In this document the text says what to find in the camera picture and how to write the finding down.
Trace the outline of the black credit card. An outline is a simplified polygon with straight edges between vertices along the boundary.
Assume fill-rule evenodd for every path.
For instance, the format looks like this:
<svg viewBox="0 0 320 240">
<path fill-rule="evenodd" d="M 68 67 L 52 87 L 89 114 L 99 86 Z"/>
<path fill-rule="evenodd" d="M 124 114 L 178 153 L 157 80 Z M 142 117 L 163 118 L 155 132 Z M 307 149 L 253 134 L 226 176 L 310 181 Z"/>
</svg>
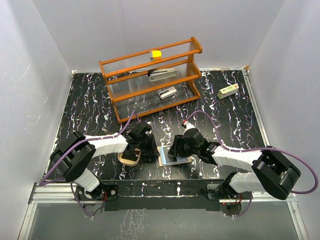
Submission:
<svg viewBox="0 0 320 240">
<path fill-rule="evenodd" d="M 122 158 L 128 161 L 136 162 L 140 157 L 139 150 L 126 151 L 122 154 Z"/>
</svg>

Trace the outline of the beige card box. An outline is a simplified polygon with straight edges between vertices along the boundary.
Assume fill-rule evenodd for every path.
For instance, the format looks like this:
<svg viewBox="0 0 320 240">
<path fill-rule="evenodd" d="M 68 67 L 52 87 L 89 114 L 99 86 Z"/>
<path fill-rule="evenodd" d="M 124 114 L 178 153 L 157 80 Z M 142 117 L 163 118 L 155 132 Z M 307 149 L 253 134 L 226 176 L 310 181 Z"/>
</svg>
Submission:
<svg viewBox="0 0 320 240">
<path fill-rule="evenodd" d="M 118 153 L 117 158 L 122 165 L 134 167 L 140 161 L 141 151 L 140 149 L 136 148 L 135 150 Z"/>
</svg>

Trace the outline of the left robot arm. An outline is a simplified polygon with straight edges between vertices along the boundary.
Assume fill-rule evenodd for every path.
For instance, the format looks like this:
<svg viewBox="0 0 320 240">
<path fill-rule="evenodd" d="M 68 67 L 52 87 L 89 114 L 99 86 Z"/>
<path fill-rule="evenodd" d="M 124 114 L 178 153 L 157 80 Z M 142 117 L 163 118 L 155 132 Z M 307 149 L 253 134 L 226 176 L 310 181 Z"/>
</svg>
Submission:
<svg viewBox="0 0 320 240">
<path fill-rule="evenodd" d="M 64 180 L 76 183 L 91 199 L 97 200 L 103 195 L 104 185 L 87 166 L 91 159 L 113 153 L 118 154 L 121 164 L 130 167 L 137 165 L 141 157 L 159 157 L 152 126 L 140 121 L 121 134 L 102 136 L 75 131 L 56 147 L 50 161 L 54 165 L 63 157 L 57 170 Z"/>
</svg>

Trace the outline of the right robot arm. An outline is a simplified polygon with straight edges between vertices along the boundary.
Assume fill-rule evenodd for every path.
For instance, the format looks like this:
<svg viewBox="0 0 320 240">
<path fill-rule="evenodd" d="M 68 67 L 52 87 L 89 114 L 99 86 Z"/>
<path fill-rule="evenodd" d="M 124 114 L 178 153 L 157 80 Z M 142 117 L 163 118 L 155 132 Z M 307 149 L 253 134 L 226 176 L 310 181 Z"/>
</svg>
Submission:
<svg viewBox="0 0 320 240">
<path fill-rule="evenodd" d="M 244 192 L 267 192 L 276 199 L 286 200 L 301 176 L 301 171 L 274 148 L 227 149 L 218 142 L 207 141 L 194 127 L 174 137 L 168 155 L 172 158 L 196 155 L 206 164 L 241 169 L 230 173 L 213 190 L 214 194 L 230 199 Z"/>
</svg>

